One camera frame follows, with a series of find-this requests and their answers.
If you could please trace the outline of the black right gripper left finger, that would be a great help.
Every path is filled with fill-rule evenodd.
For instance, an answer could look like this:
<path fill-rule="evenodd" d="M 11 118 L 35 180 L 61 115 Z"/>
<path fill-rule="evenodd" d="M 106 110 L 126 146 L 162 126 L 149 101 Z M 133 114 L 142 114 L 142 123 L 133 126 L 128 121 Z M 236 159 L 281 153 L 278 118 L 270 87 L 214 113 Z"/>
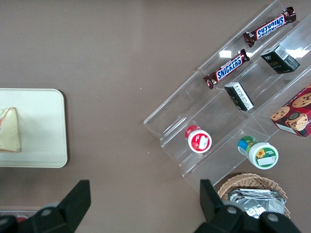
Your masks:
<path fill-rule="evenodd" d="M 80 180 L 55 207 L 45 207 L 17 225 L 18 233 L 74 233 L 91 206 L 90 182 Z"/>

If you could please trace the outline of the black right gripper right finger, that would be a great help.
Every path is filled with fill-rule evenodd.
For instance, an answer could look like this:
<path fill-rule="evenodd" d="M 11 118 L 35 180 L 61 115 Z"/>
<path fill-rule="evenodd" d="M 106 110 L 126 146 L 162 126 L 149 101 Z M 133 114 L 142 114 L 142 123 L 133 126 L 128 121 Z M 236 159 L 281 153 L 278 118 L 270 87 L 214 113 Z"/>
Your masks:
<path fill-rule="evenodd" d="M 200 205 L 206 221 L 197 233 L 299 233 L 286 216 L 264 212 L 258 219 L 240 208 L 225 205 L 209 179 L 200 181 Z"/>

